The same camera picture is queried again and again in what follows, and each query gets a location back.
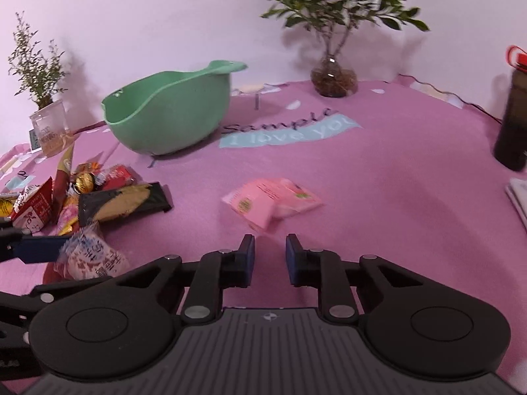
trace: red bottle cap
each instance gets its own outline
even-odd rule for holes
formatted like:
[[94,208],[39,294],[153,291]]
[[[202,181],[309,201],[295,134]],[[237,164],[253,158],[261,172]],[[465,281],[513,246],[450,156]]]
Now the red bottle cap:
[[527,54],[518,54],[517,62],[518,64],[527,67]]
[[[512,63],[512,55],[516,53],[516,64]],[[527,52],[518,46],[509,46],[506,55],[507,63],[520,71],[527,73]]]

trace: clear plastic cup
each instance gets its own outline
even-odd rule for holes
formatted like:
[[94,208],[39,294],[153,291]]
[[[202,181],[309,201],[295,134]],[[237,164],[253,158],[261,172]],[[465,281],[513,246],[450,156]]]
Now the clear plastic cup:
[[66,111],[61,99],[33,113],[30,119],[46,157],[54,156],[70,145],[72,137],[68,131]]

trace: green plastic bowl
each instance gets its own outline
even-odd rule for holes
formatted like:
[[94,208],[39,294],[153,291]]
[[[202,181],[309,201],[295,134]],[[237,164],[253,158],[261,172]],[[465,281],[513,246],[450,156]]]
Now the green plastic bowl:
[[219,126],[229,107],[230,73],[246,68],[240,62],[212,61],[201,71],[158,72],[104,98],[104,119],[136,153],[174,153]]

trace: candy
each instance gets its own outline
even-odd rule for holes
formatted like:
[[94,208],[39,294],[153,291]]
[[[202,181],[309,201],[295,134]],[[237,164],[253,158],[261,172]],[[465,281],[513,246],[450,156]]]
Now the candy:
[[13,199],[0,199],[0,217],[9,217],[13,211]]
[[140,184],[117,190],[82,194],[78,204],[78,220],[84,227],[90,220],[109,221],[138,212],[172,209],[159,183]]
[[62,206],[59,221],[51,234],[55,236],[73,234],[78,232],[78,229],[78,194],[75,193],[73,187],[70,187]]
[[89,172],[81,172],[77,174],[73,181],[73,190],[77,194],[86,194],[95,190],[96,180],[93,174]]

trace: glass vase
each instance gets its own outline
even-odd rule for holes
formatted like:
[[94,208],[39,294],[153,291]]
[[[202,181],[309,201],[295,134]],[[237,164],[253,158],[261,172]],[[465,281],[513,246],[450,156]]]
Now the glass vase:
[[311,71],[311,81],[322,96],[342,98],[357,91],[357,75],[343,69],[333,55],[324,56]]

